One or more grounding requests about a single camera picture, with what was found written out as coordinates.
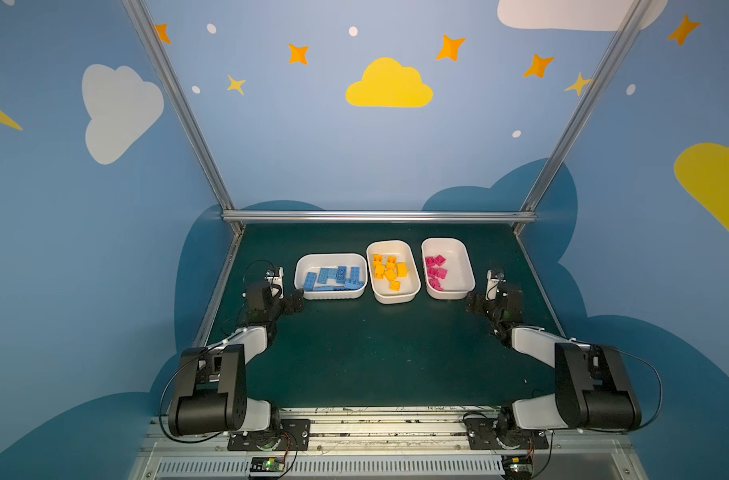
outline white cloud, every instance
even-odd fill
[[[655,22],[668,0],[653,0],[642,28]],[[501,0],[498,19],[513,28],[615,32],[633,0]]]
[[[87,67],[82,76],[82,97],[92,119],[85,134],[87,149],[103,165],[121,157],[165,108],[159,87],[144,82],[130,67]]]

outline black mounting plate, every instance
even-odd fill
[[[308,418],[290,418],[280,420],[279,423],[279,444],[272,452],[281,455],[287,449],[287,438],[282,435],[285,432],[289,433],[290,438],[292,438],[289,452],[291,455],[295,450],[296,443],[299,451],[303,452],[308,450],[308,428],[311,426],[311,420]],[[266,438],[265,431],[248,432],[247,436],[239,432],[233,432],[228,438],[227,449],[230,452],[260,452],[261,449],[258,446],[263,447],[266,443]]]
[[[466,418],[463,423],[466,425],[468,435],[468,446],[472,450],[503,450],[495,435],[494,424],[497,420],[493,418]],[[519,443],[517,450],[530,448],[530,440],[536,450],[549,448],[546,435],[538,435],[537,430],[523,430],[516,434],[511,433],[510,438]]]

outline metal vent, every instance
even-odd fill
[[[338,456],[331,458],[298,457],[287,477],[458,477],[465,475],[502,475],[500,456]],[[214,457],[163,458],[156,478],[178,480],[199,478],[244,478],[248,462]]]

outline dark green table surface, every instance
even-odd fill
[[[233,331],[242,275],[253,260],[283,266],[289,290],[303,255],[365,256],[372,242],[396,239],[410,245],[420,265],[421,242],[432,236],[466,245],[479,292],[487,270],[503,268],[523,290],[526,321],[558,333],[508,225],[251,224],[210,341]],[[247,283],[260,280],[265,267],[251,267]],[[466,312],[464,300],[435,300],[421,283],[414,300],[398,305],[380,304],[369,284],[356,300],[306,300],[304,312],[279,319],[274,344],[248,364],[248,395],[280,407],[453,406],[500,405],[553,392],[551,368],[505,349],[487,319]]]

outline yellow cloud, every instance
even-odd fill
[[[674,164],[677,180],[729,231],[729,147],[694,145]]]
[[[357,107],[417,108],[433,97],[434,91],[421,81],[417,70],[403,67],[393,58],[379,58],[369,64],[362,81],[346,91],[346,100]]]

